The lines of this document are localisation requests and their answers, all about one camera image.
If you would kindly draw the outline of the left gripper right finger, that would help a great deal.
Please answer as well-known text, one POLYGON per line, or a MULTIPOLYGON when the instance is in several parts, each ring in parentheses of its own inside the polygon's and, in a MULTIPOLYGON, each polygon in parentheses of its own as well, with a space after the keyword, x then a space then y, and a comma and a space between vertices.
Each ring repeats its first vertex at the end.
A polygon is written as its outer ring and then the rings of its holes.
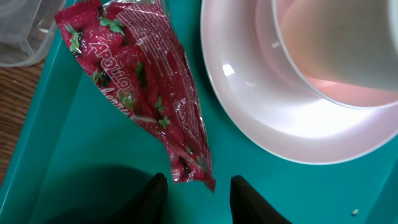
POLYGON ((241 175, 231 178, 229 204, 233 224, 292 224, 241 175))

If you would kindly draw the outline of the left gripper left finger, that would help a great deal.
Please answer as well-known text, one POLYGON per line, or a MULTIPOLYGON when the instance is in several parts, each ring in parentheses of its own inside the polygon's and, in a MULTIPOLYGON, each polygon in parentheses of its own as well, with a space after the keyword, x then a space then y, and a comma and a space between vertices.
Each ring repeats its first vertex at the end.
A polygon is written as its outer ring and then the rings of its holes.
POLYGON ((157 173, 120 211, 118 223, 162 223, 167 197, 167 179, 163 174, 157 173))

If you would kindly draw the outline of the cream cup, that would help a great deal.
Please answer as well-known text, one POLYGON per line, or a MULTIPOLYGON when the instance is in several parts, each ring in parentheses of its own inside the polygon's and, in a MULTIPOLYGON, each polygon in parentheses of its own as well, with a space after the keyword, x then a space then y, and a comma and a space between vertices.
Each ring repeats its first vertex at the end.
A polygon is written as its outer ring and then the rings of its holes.
POLYGON ((273 1, 272 9, 300 74, 397 91, 397 0, 273 1))

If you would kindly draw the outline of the red snack wrapper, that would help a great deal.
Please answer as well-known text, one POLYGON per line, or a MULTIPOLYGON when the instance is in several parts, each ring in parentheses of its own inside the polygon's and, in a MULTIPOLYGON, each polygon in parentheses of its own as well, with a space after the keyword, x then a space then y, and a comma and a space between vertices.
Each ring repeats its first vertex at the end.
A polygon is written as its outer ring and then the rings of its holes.
POLYGON ((162 1, 80 1, 55 21, 65 45, 120 112, 160 140, 172 179, 215 189, 200 101, 162 1))

